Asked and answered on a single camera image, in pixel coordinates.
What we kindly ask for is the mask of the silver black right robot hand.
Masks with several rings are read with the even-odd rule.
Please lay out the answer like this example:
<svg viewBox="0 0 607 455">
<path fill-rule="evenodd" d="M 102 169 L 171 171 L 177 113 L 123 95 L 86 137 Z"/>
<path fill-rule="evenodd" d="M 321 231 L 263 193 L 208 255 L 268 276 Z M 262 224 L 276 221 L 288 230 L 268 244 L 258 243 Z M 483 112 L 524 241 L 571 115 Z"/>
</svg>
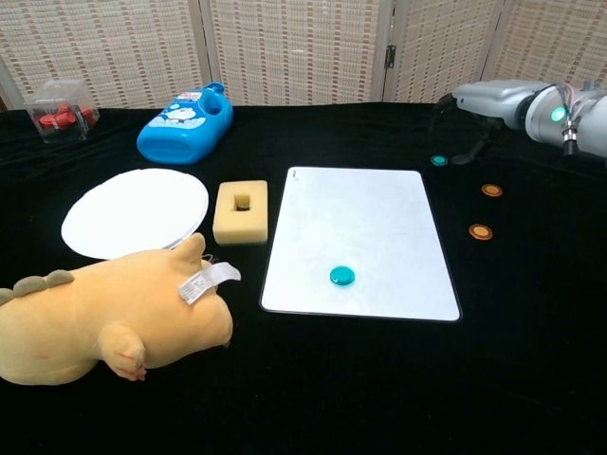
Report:
<svg viewBox="0 0 607 455">
<path fill-rule="evenodd" d="M 436 166 L 447 163 L 466 165 L 484 157 L 505 128 L 524 128 L 528 105 L 547 86 L 545 82 L 493 80 L 466 83 L 444 95 L 432 107 L 428 132 L 433 132 L 442 114 L 457 108 L 474 116 L 480 136 L 468 152 L 445 158 L 442 162 L 433 156 L 431 163 Z"/>
</svg>

